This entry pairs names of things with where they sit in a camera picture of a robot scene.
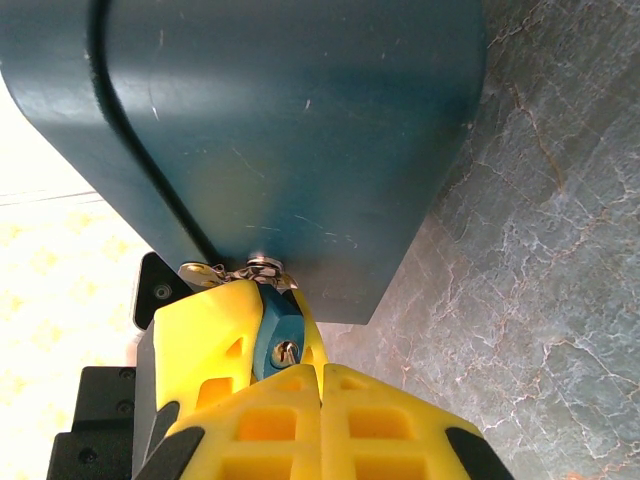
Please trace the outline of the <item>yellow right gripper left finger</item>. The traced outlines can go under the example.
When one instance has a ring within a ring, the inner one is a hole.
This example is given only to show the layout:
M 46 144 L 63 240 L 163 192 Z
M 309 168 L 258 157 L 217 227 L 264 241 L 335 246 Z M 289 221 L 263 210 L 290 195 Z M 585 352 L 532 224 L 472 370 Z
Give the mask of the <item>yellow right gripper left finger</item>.
M 176 422 L 137 477 L 319 479 L 320 409 L 314 367 L 290 367 Z

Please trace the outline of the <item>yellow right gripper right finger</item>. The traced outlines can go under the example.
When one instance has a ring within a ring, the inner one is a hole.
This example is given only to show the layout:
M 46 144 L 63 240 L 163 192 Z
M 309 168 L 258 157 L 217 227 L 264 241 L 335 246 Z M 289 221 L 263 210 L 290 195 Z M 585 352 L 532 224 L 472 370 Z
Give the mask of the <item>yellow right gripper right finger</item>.
M 511 479 L 469 421 L 343 365 L 324 366 L 323 479 Z

